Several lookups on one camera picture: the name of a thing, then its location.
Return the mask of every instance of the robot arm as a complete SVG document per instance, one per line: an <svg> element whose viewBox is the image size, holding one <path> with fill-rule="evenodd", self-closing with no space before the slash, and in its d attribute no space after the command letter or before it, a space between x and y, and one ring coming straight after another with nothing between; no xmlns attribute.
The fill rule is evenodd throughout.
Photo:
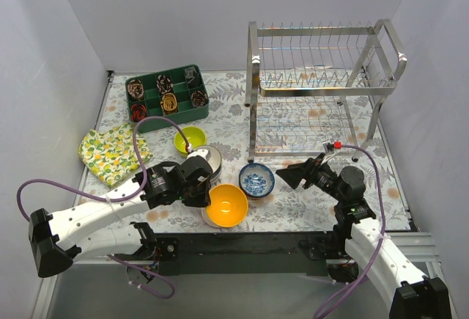
<svg viewBox="0 0 469 319"><path fill-rule="evenodd" d="M276 171L293 189L306 180L305 189L314 185L338 201L334 207L338 224L333 228L339 252L351 256L364 269L378 241L383 243L367 276L389 310L390 319L451 318L448 289L438 278L429 279L397 248L392 239L381 235L381 225L363 198L364 175L354 166L346 166L337 175L320 154L305 163Z"/></svg>
<svg viewBox="0 0 469 319"><path fill-rule="evenodd" d="M123 229L103 229L135 213L180 199L184 205L203 208L210 204L208 191L212 168L200 155L181 165L163 162L147 169L144 190L120 203L86 202L82 205L48 213L39 209L31 214L29 242L39 277L57 275L74 260L106 254L135 254L155 249L155 234L146 223L131 224ZM106 199L131 195L139 188L143 174L108 192Z"/></svg>

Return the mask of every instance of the yellow floral cloth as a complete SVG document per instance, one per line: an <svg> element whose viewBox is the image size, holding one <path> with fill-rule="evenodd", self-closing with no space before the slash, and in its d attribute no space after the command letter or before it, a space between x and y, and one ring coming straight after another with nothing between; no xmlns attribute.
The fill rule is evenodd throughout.
<svg viewBox="0 0 469 319"><path fill-rule="evenodd" d="M132 143L133 127L124 123L106 132L91 130L78 147L81 160L108 187L139 168ZM142 159L145 162L151 159L152 153L140 133L137 133L137 144Z"/></svg>

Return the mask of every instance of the white wall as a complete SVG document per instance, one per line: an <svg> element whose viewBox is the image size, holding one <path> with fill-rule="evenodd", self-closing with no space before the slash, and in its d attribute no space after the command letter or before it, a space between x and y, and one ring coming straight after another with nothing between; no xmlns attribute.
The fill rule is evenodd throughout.
<svg viewBox="0 0 469 319"><path fill-rule="evenodd" d="M469 0L403 0L393 23L409 62L382 123L412 214L469 318Z"/></svg>
<svg viewBox="0 0 469 319"><path fill-rule="evenodd" d="M108 70L245 69L249 21L372 21L401 0L69 0Z"/></svg>
<svg viewBox="0 0 469 319"><path fill-rule="evenodd" d="M95 124L106 72L67 0L0 0L0 15L0 318L21 319L40 279L16 189L33 177L78 185L78 143ZM74 197L36 186L23 195L28 212Z"/></svg>

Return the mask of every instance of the green bowl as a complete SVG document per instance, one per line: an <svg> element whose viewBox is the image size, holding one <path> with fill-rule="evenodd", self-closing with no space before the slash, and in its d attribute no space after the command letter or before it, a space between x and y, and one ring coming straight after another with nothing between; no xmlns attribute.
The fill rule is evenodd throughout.
<svg viewBox="0 0 469 319"><path fill-rule="evenodd" d="M182 132L184 132L185 136L188 138L189 143L192 144L192 149L207 143L207 137L201 128L196 126L188 126L184 127ZM185 141L179 132L177 132L176 136L174 136L174 146L176 147L177 151L179 151L179 153L187 155L187 152L185 151Z"/></svg>

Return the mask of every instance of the yellow bowl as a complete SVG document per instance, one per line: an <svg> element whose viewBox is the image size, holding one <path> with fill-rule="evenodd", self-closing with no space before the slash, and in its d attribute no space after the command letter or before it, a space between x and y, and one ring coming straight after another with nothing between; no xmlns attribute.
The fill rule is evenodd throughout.
<svg viewBox="0 0 469 319"><path fill-rule="evenodd" d="M207 142L205 132L196 126L184 127L182 132L184 132L185 136L188 137L188 141L192 144L192 148L200 147L201 145L205 145ZM185 141L179 132L174 136L174 146L179 153L187 155L187 152L185 151Z"/></svg>
<svg viewBox="0 0 469 319"><path fill-rule="evenodd" d="M235 185L228 183L212 188L210 205L202 213L207 223L214 227L233 227L238 225L248 213L248 198Z"/></svg>

